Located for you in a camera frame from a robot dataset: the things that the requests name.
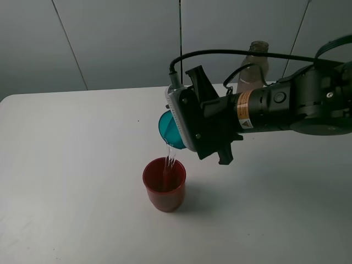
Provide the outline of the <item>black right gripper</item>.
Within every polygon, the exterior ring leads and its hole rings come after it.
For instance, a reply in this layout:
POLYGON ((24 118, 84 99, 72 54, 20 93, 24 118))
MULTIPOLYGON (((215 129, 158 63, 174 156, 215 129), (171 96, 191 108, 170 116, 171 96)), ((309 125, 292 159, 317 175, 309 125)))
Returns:
POLYGON ((203 67, 186 71, 199 103, 207 126, 206 157, 217 153, 218 164, 229 165, 233 161, 231 143, 243 139, 239 132, 239 121, 234 107, 238 96, 234 94, 219 97, 209 81, 203 67))

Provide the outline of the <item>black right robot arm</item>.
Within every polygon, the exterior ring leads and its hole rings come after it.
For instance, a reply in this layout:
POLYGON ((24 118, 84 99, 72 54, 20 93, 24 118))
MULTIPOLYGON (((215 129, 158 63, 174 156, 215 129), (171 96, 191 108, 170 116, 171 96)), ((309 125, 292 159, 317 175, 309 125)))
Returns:
POLYGON ((233 160, 231 143, 245 133, 292 130, 307 135, 351 133, 351 64, 304 67, 266 87, 218 96, 201 67, 179 98, 187 147, 204 159, 233 160))

